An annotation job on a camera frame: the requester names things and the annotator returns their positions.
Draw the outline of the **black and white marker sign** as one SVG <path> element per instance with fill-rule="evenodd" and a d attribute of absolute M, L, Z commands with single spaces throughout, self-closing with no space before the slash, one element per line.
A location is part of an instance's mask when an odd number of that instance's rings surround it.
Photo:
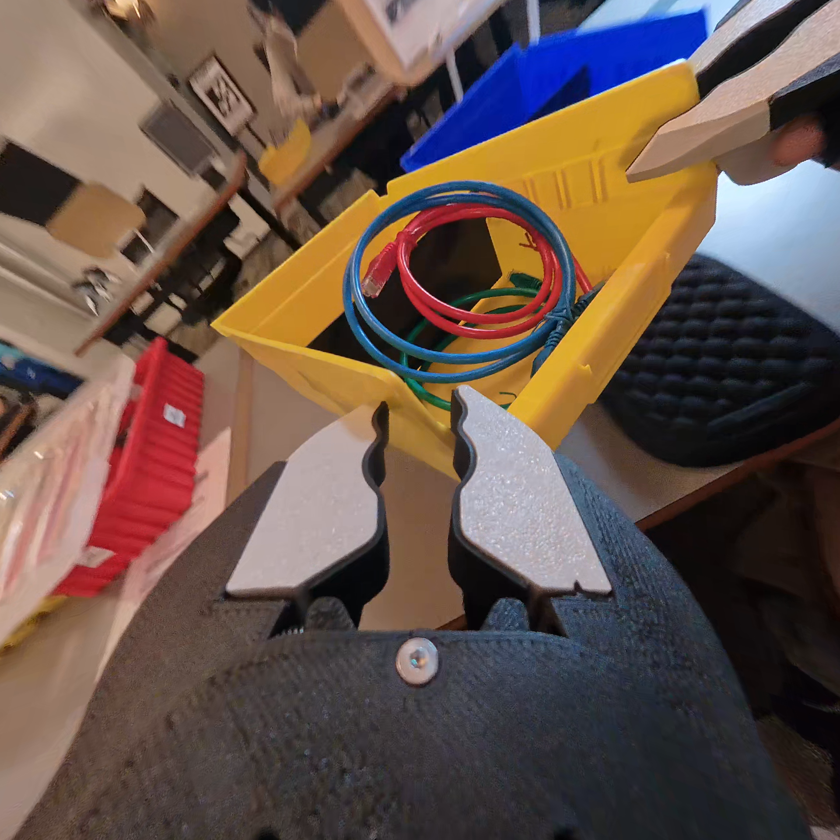
<path fill-rule="evenodd" d="M 257 114 L 253 102 L 215 53 L 194 69 L 187 84 L 231 137 L 237 137 L 248 128 Z"/>

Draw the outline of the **yellow plastic bin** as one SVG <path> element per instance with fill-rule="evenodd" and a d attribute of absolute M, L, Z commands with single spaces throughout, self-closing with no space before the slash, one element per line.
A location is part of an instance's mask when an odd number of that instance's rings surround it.
<path fill-rule="evenodd" d="M 395 373 L 310 349 L 343 316 L 344 269 L 375 217 L 414 191 L 464 176 L 508 187 L 559 227 L 589 281 L 604 282 L 558 349 L 473 383 L 557 448 L 653 320 L 715 220 L 710 162 L 646 182 L 627 167 L 660 125 L 699 100 L 685 61 L 580 101 L 369 191 L 213 322 L 302 396 L 343 415 L 386 402 L 397 448 L 454 476 L 448 412 L 426 406 Z"/>

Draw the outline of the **clear plastic bag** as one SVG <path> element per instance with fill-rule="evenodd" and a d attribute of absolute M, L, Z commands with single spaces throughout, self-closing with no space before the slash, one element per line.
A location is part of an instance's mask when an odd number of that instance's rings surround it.
<path fill-rule="evenodd" d="M 1 468 L 1 642 L 35 615 L 84 554 L 135 363 L 114 361 Z"/>

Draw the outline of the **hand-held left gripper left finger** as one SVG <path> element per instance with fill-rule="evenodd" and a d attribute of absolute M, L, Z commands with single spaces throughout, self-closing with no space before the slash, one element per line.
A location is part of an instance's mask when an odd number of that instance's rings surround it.
<path fill-rule="evenodd" d="M 289 457 L 226 583 L 227 595 L 370 601 L 382 591 L 390 571 L 382 496 L 389 419 L 386 403 L 363 405 Z"/>

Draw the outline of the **grey box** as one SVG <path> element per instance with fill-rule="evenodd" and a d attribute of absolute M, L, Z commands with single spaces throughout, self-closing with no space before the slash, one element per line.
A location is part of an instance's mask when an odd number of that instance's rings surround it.
<path fill-rule="evenodd" d="M 162 102 L 139 124 L 142 134 L 184 173 L 198 176 L 212 163 L 213 143 L 182 110 Z"/>

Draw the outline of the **black quilted cushion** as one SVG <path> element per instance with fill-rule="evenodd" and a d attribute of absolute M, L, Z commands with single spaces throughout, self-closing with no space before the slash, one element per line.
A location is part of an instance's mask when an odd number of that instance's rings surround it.
<path fill-rule="evenodd" d="M 729 465 L 838 419 L 838 335 L 695 254 L 599 403 L 648 455 L 687 468 Z"/>

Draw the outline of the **brown edged table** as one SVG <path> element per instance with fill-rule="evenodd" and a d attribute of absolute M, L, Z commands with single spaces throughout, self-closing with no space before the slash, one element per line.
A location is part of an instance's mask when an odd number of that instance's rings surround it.
<path fill-rule="evenodd" d="M 213 199 L 205 205 L 204 209 L 181 224 L 174 233 L 168 235 L 163 246 L 155 251 L 156 257 L 143 270 L 140 278 L 128 291 L 122 294 L 118 302 L 111 305 L 106 315 L 98 318 L 95 329 L 74 349 L 73 355 L 75 357 L 83 357 L 97 342 L 103 340 L 121 317 L 132 310 L 134 303 L 152 288 L 161 276 L 173 266 L 181 253 L 215 219 L 215 216 L 223 211 L 231 198 L 245 183 L 248 171 L 247 163 L 246 152 L 238 150 L 227 168 L 226 181 L 223 187 L 215 192 Z"/>

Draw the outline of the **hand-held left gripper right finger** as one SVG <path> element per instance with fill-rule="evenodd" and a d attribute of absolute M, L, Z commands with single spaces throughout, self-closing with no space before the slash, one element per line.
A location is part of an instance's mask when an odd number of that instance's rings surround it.
<path fill-rule="evenodd" d="M 454 467 L 448 565 L 466 597 L 537 601 L 613 585 L 553 451 L 469 385 L 452 403 Z"/>

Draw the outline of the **small yellow bin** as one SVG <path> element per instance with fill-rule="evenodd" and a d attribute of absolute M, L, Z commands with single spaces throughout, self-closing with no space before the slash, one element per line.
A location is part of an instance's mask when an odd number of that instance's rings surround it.
<path fill-rule="evenodd" d="M 297 119 L 286 138 L 265 147 L 258 160 L 259 172 L 272 186 L 283 186 L 304 165 L 312 147 L 308 123 Z"/>

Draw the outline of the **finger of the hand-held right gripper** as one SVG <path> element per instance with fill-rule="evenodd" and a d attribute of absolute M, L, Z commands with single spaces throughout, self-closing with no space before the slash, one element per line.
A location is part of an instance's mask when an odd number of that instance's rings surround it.
<path fill-rule="evenodd" d="M 833 99 L 733 99 L 710 96 L 664 123 L 626 170 L 641 182 L 708 161 L 741 186 L 766 182 L 792 168 L 770 162 L 775 136 L 801 116 L 820 115 L 828 144 L 811 159 L 838 170 L 839 2 L 834 3 Z"/>
<path fill-rule="evenodd" d="M 740 2 L 689 63 L 700 99 L 833 99 L 834 3 Z"/>

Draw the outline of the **tan chair backrest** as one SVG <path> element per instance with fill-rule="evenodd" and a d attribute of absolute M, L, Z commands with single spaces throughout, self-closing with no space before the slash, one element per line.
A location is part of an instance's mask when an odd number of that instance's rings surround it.
<path fill-rule="evenodd" d="M 45 230 L 56 241 L 96 259 L 110 259 L 145 223 L 136 203 L 99 183 L 80 183 L 52 214 Z"/>

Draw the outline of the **person's right hand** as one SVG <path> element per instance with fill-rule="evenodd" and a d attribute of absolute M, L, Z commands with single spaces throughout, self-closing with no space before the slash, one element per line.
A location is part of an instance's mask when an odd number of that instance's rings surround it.
<path fill-rule="evenodd" d="M 823 121 L 818 114 L 794 119 L 775 136 L 769 157 L 772 165 L 792 168 L 821 156 L 828 144 Z"/>

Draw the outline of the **red ribbed plastic crate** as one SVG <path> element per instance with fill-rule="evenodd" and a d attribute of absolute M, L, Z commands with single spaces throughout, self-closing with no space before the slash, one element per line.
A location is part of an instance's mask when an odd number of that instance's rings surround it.
<path fill-rule="evenodd" d="M 203 373 L 155 339 L 134 370 L 87 546 L 53 595 L 98 594 L 192 505 L 203 400 Z"/>

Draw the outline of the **blue plastic bin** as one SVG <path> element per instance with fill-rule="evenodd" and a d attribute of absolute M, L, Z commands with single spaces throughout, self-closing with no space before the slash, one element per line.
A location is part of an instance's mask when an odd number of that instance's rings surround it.
<path fill-rule="evenodd" d="M 576 102 L 685 60 L 707 37 L 702 8 L 594 29 L 569 29 L 511 47 L 406 152 L 412 173 Z"/>

